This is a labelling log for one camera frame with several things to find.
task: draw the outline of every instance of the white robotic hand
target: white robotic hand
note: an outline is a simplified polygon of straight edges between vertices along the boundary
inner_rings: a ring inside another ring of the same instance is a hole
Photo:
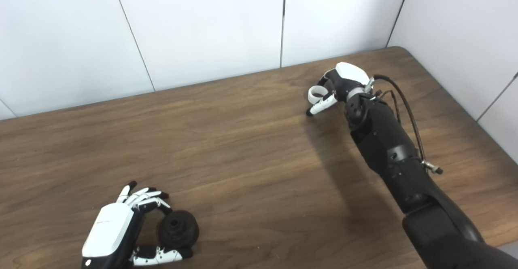
[[[334,90],[324,87],[331,80]],[[317,85],[309,88],[308,101],[312,106],[306,111],[307,116],[313,116],[324,109],[330,108],[339,101],[346,101],[348,97],[363,92],[368,93],[372,88],[373,79],[361,68],[340,62],[334,69],[324,73]]]
[[[129,269],[133,266],[180,261],[192,256],[190,247],[185,246],[135,247],[146,213],[159,209],[166,218],[174,218],[173,214],[176,214],[163,201],[169,197],[167,193],[155,188],[144,188],[130,195],[135,186],[137,182],[131,181],[124,186],[116,202],[100,210],[83,246],[82,269]]]

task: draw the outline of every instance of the black rubber cup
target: black rubber cup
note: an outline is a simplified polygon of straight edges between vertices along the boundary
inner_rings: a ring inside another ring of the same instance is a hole
[[[196,218],[185,210],[176,210],[167,214],[158,228],[159,242],[172,249],[190,248],[200,235]]]

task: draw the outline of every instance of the robotic finger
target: robotic finger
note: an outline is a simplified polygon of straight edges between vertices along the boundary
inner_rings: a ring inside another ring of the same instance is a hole
[[[182,210],[172,211],[163,201],[169,195],[155,188],[144,188],[130,195],[136,185],[137,182],[131,181],[122,188],[116,202],[100,210],[83,245],[81,268],[129,269],[192,257],[191,247],[199,234],[194,216]],[[145,214],[155,209],[165,214],[157,233],[161,245],[152,249],[136,247]],[[189,214],[188,219],[182,218],[185,213]]]
[[[324,85],[331,81],[334,90],[328,91]],[[307,116],[313,116],[328,109],[337,102],[345,102],[348,97],[359,92],[369,93],[374,80],[364,70],[352,64],[340,62],[336,68],[328,70],[320,78],[317,85],[309,88],[308,101],[313,105]]]

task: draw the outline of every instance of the black robotic arm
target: black robotic arm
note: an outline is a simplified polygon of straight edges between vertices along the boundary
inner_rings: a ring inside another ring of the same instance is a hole
[[[442,170],[424,159],[415,122],[419,150],[387,103],[372,94],[375,80],[392,83],[411,114],[404,95],[389,77],[374,75],[369,79],[362,69],[348,63],[337,64],[309,90],[313,106],[306,114],[313,116],[336,102],[346,104],[344,114],[351,136],[405,214],[403,229],[427,268],[518,268],[518,260],[484,242],[471,220],[435,184],[429,171],[440,174]],[[332,91],[324,87],[328,81]]]

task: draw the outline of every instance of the fingertip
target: fingertip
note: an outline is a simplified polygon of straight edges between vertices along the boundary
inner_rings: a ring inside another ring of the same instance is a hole
[[[132,180],[128,183],[129,189],[132,190],[133,188],[137,187],[137,181]]]

